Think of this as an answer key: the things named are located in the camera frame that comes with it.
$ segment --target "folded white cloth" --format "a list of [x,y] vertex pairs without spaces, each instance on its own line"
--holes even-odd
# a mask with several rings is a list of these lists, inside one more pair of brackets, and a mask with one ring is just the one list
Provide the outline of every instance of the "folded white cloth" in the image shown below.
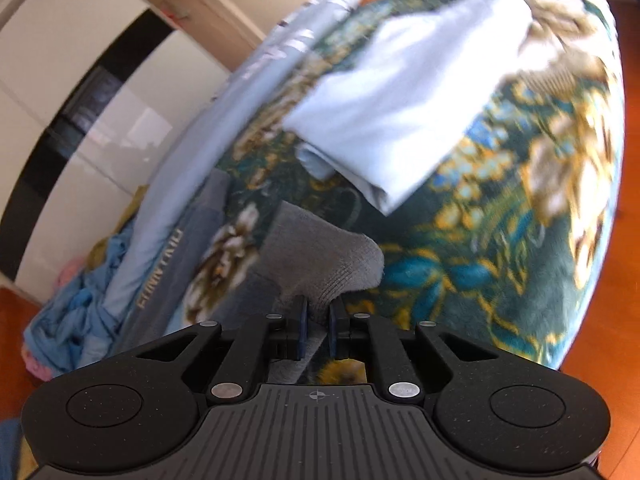
[[338,171],[389,215],[463,137],[514,67],[523,0],[456,0],[392,18],[350,72],[320,79],[283,121],[315,178]]

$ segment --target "floral blanket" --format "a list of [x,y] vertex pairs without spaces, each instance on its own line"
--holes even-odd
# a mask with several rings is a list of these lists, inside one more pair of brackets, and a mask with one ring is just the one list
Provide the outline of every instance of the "floral blanket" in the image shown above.
[[[598,279],[620,181],[622,76],[605,0],[525,0],[535,21],[522,66],[427,182],[388,217],[340,175],[327,182],[310,177],[296,160],[296,136],[280,127],[321,75],[350,69],[383,20],[450,1],[362,7],[254,117],[218,165],[234,178],[230,223],[192,284],[189,319],[213,310],[242,279],[286,200],[382,248],[383,281],[348,295],[350,312],[387,316],[402,328],[435,320],[560,365]],[[241,235],[242,243],[225,244],[225,232]],[[320,377],[330,382],[326,376],[327,369]]]

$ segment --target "yellow cloth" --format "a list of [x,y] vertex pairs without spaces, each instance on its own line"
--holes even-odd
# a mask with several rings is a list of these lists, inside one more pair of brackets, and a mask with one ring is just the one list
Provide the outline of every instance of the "yellow cloth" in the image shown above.
[[31,447],[29,447],[29,444],[27,444],[27,441],[23,437],[20,443],[20,463],[18,464],[16,480],[26,480],[37,468],[38,463],[33,457]]
[[[129,220],[131,220],[138,209],[140,209],[140,204],[142,204],[142,200],[145,197],[146,190],[149,189],[149,186],[140,186],[129,205],[122,212],[122,216],[116,225],[116,228],[113,230],[112,234],[117,234],[122,231],[122,228],[127,224]],[[104,263],[104,259],[107,253],[107,242],[109,241],[109,236],[100,240],[97,244],[94,245],[94,248],[89,251],[89,254],[86,258],[85,267],[86,270],[94,270],[97,267],[100,267]]]

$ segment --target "wooden floor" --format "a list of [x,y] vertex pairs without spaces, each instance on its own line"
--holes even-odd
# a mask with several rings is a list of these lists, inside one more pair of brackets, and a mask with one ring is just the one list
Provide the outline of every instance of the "wooden floor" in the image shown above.
[[601,473],[640,479],[640,7],[612,4],[626,93],[622,189],[595,296],[562,370],[598,390],[612,417]]
[[42,384],[20,357],[22,331],[37,312],[36,305],[0,285],[0,420],[20,416],[24,401]]

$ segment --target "crosshair marking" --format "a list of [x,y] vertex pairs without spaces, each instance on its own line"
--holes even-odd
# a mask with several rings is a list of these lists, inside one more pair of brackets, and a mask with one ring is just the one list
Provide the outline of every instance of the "crosshair marking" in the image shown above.
[[324,399],[326,397],[326,394],[322,393],[320,390],[316,390],[314,392],[311,392],[308,396],[311,397],[315,402],[318,402],[318,400]]

